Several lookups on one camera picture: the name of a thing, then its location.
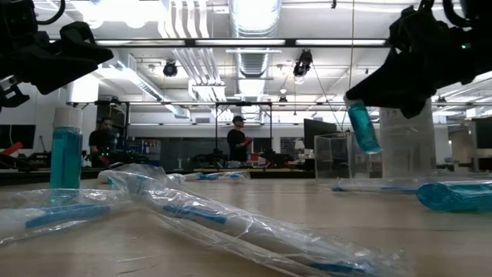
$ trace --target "monitor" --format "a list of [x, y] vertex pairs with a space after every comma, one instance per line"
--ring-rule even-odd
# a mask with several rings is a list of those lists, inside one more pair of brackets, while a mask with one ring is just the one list
[[35, 133], [36, 125], [0, 125], [0, 149], [16, 142], [22, 143], [22, 149], [33, 149]]
[[330, 135], [337, 132], [337, 125], [335, 124], [304, 119], [304, 147], [314, 149], [314, 137], [316, 135]]

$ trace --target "metal frame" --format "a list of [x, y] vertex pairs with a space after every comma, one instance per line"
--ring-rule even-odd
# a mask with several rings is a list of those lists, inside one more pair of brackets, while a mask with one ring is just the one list
[[390, 48], [386, 38], [106, 38], [95, 41], [109, 48]]

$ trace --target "ceiling light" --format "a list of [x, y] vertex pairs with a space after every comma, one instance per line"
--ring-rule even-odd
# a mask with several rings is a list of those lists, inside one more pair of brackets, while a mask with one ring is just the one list
[[384, 39], [298, 39], [296, 45], [326, 45], [326, 46], [375, 46], [384, 45]]
[[184, 46], [182, 39], [96, 39], [98, 45], [112, 48]]
[[161, 105], [160, 102], [130, 102], [130, 105]]
[[281, 54], [279, 49], [225, 49], [228, 54]]
[[196, 45], [218, 46], [218, 45], [284, 45], [284, 39], [260, 39], [260, 38], [237, 38], [237, 39], [197, 39]]
[[171, 102], [171, 105], [215, 105], [215, 102]]

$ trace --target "person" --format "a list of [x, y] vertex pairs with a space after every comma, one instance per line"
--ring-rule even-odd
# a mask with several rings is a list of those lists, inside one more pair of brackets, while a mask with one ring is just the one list
[[106, 168], [109, 166], [108, 155], [114, 142], [111, 134], [112, 126], [113, 122], [110, 118], [102, 118], [98, 128], [89, 136], [93, 168]]
[[246, 150], [251, 139], [246, 139], [246, 136], [242, 132], [244, 118], [236, 115], [232, 119], [232, 123], [234, 124], [234, 128], [228, 133], [229, 160], [239, 162], [239, 165], [241, 165], [248, 160]]

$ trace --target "table surface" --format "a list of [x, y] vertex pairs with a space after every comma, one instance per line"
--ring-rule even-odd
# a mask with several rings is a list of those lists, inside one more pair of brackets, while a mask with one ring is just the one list
[[[45, 185], [2, 187], [0, 192]], [[84, 181], [86, 188], [100, 187]], [[411, 195], [331, 192], [308, 180], [188, 183], [209, 198], [339, 235], [403, 249], [418, 276], [490, 276], [492, 215], [432, 212]], [[175, 232], [144, 210], [0, 248], [1, 276], [285, 276]]]

